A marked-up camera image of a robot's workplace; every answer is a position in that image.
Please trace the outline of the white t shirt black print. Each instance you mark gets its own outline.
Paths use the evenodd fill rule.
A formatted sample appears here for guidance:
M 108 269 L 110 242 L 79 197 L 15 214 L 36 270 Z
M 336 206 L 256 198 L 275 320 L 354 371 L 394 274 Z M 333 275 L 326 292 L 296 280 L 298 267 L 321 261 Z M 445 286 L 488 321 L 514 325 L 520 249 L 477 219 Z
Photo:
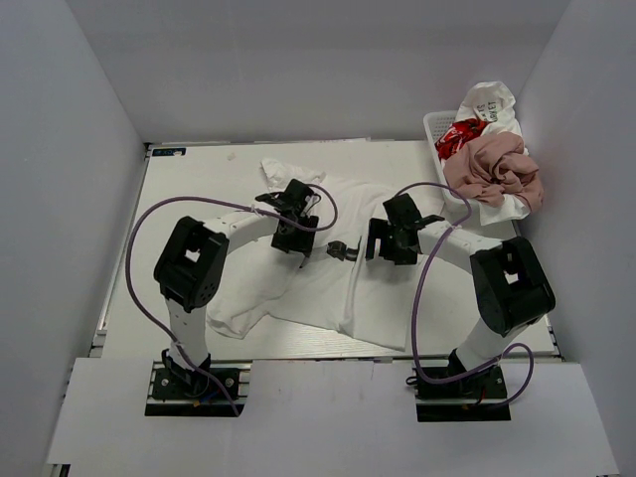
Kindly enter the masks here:
M 270 191 L 293 179 L 323 186 L 334 198 L 315 212 L 335 226 L 315 237 L 309 257 L 253 241 L 227 258 L 221 288 L 207 308 L 215 332 L 242 339 L 265 315 L 329 329 L 378 346 L 403 350 L 415 290 L 415 265 L 364 257 L 369 221 L 382 219 L 395 191 L 274 159 L 260 162 Z

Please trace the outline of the pink t shirt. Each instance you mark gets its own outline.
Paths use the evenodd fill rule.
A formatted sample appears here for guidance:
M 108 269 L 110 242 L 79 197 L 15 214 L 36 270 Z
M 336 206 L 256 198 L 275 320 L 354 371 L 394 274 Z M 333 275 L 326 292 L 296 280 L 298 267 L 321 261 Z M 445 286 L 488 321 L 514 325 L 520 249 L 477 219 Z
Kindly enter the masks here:
M 443 167 L 448 186 L 466 199 L 500 208 L 507 196 L 531 213 L 543 204 L 539 166 L 525 153 L 524 139 L 513 132 L 485 134 L 468 141 Z

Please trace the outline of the white t shirt red print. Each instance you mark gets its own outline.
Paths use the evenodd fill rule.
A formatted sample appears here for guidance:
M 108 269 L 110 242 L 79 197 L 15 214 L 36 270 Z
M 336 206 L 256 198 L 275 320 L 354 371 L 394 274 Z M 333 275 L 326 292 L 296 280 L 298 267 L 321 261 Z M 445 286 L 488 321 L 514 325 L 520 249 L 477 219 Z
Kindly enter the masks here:
M 453 122 L 447 131 L 434 143 L 440 160 L 447 160 L 456 154 L 467 142 L 480 137 L 489 125 L 480 118 L 468 118 Z

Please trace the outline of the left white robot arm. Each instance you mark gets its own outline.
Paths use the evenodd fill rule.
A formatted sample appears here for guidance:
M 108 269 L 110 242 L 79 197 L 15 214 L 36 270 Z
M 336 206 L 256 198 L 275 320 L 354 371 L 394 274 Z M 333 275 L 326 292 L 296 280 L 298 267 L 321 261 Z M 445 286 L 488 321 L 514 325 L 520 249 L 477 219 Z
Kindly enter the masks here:
M 293 179 L 281 192 L 256 199 L 279 217 L 235 212 L 208 223 L 189 216 L 172 231 L 154 269 L 175 340 L 163 353 L 164 366 L 189 374 L 210 367 L 205 340 L 206 308 L 221 287 L 228 255 L 244 249 L 262 252 L 264 269 L 278 278 L 278 265 L 299 265 L 311 254 L 319 218 L 309 213 L 316 193 Z

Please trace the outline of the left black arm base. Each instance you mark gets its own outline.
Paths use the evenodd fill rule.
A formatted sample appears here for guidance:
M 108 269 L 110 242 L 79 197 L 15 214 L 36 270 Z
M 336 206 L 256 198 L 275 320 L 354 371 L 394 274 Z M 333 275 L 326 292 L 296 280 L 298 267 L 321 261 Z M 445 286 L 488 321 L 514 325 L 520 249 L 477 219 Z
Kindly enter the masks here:
M 203 368 L 217 378 L 228 392 L 208 376 L 185 370 L 173 363 L 163 350 L 153 363 L 144 415 L 150 417 L 238 417 L 244 408 L 249 387 L 250 364 L 213 363 Z

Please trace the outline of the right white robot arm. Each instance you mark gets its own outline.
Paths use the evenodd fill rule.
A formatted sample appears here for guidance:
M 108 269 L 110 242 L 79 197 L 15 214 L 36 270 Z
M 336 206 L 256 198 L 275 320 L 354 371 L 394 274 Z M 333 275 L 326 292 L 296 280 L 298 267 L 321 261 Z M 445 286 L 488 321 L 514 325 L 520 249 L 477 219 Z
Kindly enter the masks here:
M 556 297 L 539 259 L 522 237 L 486 238 L 465 231 L 439 215 L 422 216 L 414 200 L 401 194 L 384 202 L 387 216 L 369 220 L 365 259 L 379 256 L 395 265 L 415 265 L 424 255 L 423 272 L 439 258 L 471 274 L 479 320 L 454 349 L 446 384 L 494 367 L 513 340 L 556 307 Z

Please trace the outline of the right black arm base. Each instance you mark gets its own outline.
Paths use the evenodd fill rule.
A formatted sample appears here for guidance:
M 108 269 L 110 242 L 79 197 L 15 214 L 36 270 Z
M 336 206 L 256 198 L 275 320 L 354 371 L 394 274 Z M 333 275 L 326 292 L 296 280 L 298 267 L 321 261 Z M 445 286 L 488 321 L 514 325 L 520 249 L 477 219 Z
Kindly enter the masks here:
M 503 372 L 496 366 L 462 381 L 432 385 L 413 374 L 405 384 L 415 393 L 418 422 L 495 422 L 510 421 Z

